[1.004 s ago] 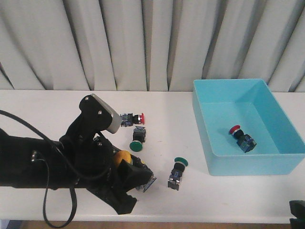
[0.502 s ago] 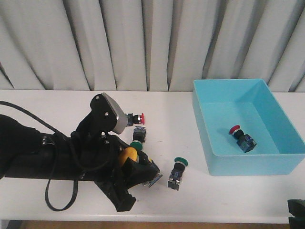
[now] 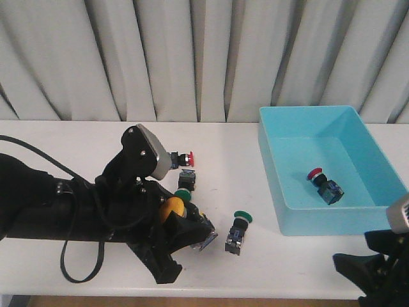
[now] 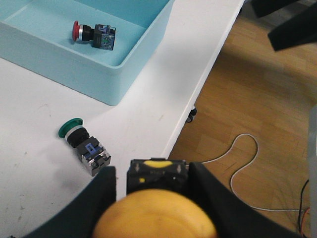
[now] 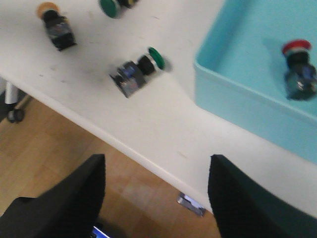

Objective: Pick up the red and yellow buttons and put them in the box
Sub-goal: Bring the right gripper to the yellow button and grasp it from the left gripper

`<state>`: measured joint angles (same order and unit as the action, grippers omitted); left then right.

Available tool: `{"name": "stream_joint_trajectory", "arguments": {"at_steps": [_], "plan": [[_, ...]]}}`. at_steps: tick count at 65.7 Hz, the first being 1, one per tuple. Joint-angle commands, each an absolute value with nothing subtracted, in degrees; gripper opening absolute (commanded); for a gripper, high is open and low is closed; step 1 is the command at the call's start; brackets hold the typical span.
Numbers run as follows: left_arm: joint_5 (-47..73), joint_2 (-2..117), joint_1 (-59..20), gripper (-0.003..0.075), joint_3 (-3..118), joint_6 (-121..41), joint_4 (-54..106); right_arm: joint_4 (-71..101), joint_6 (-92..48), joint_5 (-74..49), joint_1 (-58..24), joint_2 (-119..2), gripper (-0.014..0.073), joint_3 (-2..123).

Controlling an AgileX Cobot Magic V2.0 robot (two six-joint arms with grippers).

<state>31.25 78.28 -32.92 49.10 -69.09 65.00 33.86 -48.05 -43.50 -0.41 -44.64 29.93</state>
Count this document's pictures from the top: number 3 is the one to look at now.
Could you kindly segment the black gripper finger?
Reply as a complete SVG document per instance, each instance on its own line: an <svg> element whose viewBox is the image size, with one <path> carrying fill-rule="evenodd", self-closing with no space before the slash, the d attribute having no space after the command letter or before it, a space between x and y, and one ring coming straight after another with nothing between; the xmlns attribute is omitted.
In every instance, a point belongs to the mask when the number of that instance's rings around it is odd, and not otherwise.
<svg viewBox="0 0 409 307"><path fill-rule="evenodd" d="M363 293L389 290L389 270L382 254L355 256L336 253L332 259L336 271L358 286Z"/></svg>
<svg viewBox="0 0 409 307"><path fill-rule="evenodd" d="M157 284L174 283L182 266L173 260L165 240L128 242L127 246L151 272Z"/></svg>
<svg viewBox="0 0 409 307"><path fill-rule="evenodd" d="M188 219L171 212L162 226L170 253L187 246L202 251L216 238L215 227L204 213L199 213L197 219Z"/></svg>

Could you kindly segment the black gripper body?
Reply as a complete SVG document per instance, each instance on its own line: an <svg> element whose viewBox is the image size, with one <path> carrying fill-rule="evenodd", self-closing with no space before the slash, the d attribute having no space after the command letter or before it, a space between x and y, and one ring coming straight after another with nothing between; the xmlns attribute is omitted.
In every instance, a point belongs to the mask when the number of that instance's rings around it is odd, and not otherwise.
<svg viewBox="0 0 409 307"><path fill-rule="evenodd" d="M73 214L70 240L139 242L148 232L163 228L159 209L175 194L144 178L119 190L99 176L87 186Z"/></svg>
<svg viewBox="0 0 409 307"><path fill-rule="evenodd" d="M408 234L377 230L364 237L376 254L365 262L367 286L359 305L408 306Z"/></svg>

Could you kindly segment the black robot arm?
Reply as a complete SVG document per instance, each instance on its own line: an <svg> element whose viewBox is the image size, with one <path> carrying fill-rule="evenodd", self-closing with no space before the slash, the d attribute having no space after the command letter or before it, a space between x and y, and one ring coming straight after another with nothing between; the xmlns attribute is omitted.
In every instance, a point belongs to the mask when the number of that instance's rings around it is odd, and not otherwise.
<svg viewBox="0 0 409 307"><path fill-rule="evenodd" d="M116 190L105 176L90 184L32 169L1 156L1 236L18 239L98 243L98 274L105 244L126 244L158 284L173 283L181 265L172 254L204 242L214 228L190 202L182 211L164 212L173 195L158 182L135 180Z"/></svg>

